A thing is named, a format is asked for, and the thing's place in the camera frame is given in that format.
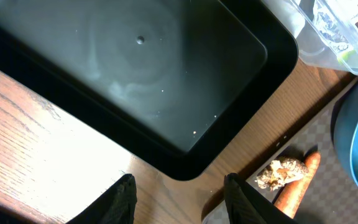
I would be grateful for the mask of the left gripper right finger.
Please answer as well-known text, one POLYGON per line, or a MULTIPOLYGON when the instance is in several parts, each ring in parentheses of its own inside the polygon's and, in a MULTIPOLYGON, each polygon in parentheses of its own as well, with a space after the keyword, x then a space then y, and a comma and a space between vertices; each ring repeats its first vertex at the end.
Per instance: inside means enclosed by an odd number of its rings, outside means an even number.
POLYGON ((237 173, 224 178, 224 201, 230 224, 296 224, 237 173))

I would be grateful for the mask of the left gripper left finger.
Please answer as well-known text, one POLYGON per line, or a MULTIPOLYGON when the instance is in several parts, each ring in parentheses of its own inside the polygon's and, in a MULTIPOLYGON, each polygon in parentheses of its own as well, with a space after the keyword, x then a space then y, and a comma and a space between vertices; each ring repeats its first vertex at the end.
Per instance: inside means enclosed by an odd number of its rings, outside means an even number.
POLYGON ((136 203, 135 177, 125 174, 67 224, 133 224, 136 203))

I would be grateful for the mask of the yellow green snack wrapper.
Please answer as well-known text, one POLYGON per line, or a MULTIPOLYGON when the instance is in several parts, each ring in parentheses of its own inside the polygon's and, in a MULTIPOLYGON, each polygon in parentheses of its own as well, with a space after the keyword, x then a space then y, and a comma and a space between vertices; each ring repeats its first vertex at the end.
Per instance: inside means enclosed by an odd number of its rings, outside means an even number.
POLYGON ((358 68, 358 0, 317 0, 312 23, 339 63, 358 68))

